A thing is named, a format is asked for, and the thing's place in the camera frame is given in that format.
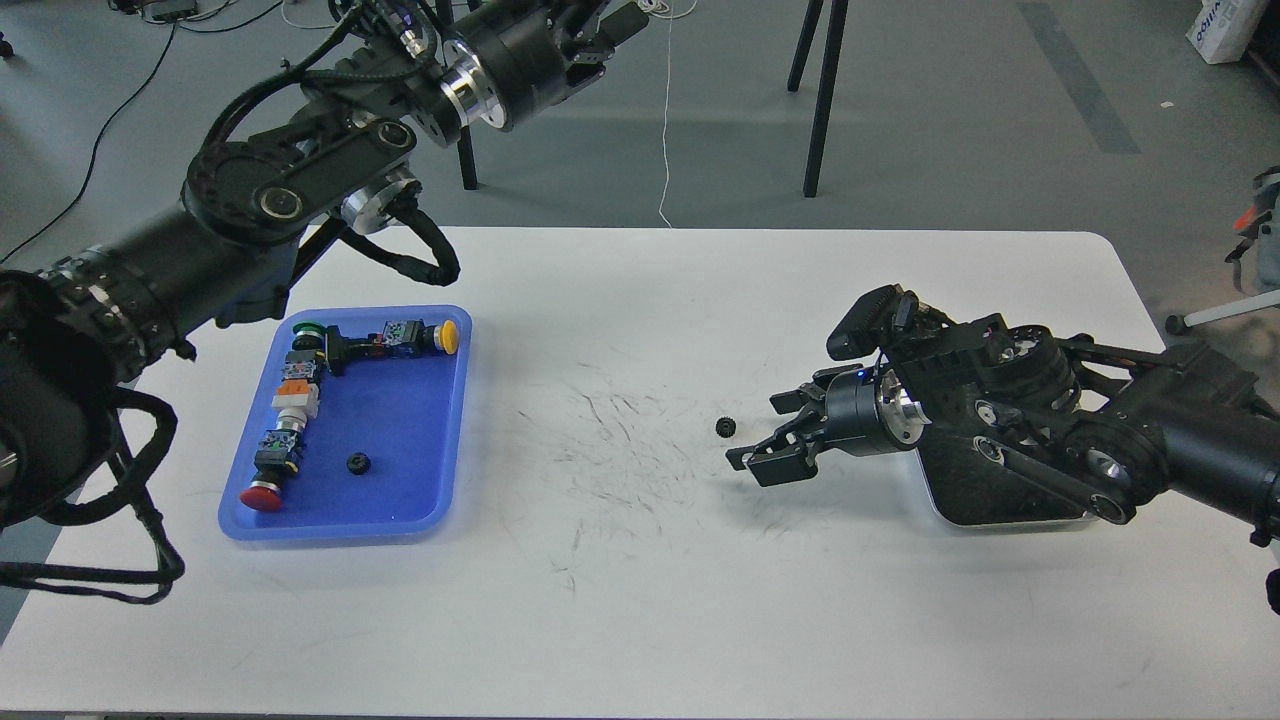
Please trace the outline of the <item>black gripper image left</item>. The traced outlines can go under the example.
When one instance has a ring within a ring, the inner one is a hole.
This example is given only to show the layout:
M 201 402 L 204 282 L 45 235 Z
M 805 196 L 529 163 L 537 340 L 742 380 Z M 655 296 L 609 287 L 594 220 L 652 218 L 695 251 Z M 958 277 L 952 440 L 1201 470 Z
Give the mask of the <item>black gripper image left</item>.
M 445 100 L 457 124 L 502 132 L 582 92 L 650 22 L 637 1 L 486 1 L 445 27 Z

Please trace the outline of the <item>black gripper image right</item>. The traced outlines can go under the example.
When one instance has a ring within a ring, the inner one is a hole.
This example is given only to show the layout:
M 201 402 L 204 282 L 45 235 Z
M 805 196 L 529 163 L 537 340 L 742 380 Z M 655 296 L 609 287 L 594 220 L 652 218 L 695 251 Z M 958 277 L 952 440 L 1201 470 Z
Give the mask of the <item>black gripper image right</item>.
M 846 365 L 818 370 L 797 388 L 771 396 L 778 415 L 797 414 L 763 441 L 728 448 L 735 471 L 763 488 L 809 480 L 817 456 L 838 450 L 854 457 L 905 452 L 925 433 L 925 413 L 888 366 Z

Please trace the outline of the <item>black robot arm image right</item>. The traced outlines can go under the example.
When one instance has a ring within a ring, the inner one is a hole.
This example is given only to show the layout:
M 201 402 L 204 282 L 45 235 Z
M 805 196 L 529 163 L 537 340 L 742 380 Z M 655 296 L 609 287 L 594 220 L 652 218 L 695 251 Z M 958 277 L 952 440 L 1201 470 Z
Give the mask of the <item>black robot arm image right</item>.
M 1116 525 L 1175 491 L 1277 539 L 1277 410 L 1202 342 L 1152 354 L 1059 338 L 1000 314 L 960 323 L 900 284 L 864 293 L 826 342 L 835 366 L 771 397 L 785 423 L 726 454 L 763 487 L 813 478 L 819 454 L 952 446 L 954 466 L 1019 479 Z

